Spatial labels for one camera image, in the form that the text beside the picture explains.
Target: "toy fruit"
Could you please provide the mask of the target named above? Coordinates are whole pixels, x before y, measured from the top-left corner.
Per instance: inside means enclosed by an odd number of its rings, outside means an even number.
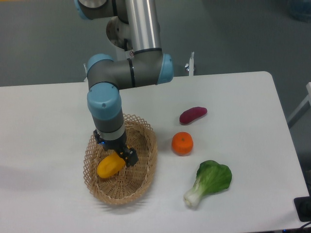
[[[108,178],[120,171],[124,166],[125,161],[114,151],[98,164],[97,174],[101,178]]]
[[[203,117],[207,114],[207,109],[203,107],[194,107],[184,111],[180,117],[179,122],[182,125],[188,125],[196,119]]]
[[[193,140],[189,133],[179,132],[172,139],[172,149],[180,156],[185,156],[193,148]]]

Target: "wicker basket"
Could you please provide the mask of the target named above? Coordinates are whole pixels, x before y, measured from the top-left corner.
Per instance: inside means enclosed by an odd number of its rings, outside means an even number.
[[[88,143],[84,160],[84,180],[94,197],[107,204],[126,204],[143,195],[150,186],[156,170],[156,135],[144,119],[135,115],[123,115],[127,145],[138,154],[138,162],[116,175],[103,179],[97,175],[98,164],[113,151],[104,151],[94,136]]]

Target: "black cable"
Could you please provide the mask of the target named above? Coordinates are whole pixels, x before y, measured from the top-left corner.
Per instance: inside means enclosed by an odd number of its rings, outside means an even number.
[[[299,228],[299,230],[300,230],[300,231],[303,231],[303,232],[307,232],[307,231],[305,231],[304,228],[305,228],[306,226],[309,226],[310,224],[311,224],[311,222],[308,222],[308,223],[306,223],[305,225],[302,225],[302,226]]]

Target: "toy vegetable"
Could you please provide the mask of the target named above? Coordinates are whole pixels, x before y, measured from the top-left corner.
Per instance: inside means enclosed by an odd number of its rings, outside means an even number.
[[[184,194],[184,201],[189,207],[196,207],[200,200],[208,195],[228,189],[232,173],[228,166],[213,160],[200,164],[193,187]]]

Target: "red sweet potato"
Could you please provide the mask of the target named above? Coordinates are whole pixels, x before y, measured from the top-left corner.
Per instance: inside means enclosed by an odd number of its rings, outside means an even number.
[[[182,125],[188,125],[192,123],[194,120],[203,117],[207,114],[207,109],[203,107],[194,107],[184,111],[180,117],[179,122]]]

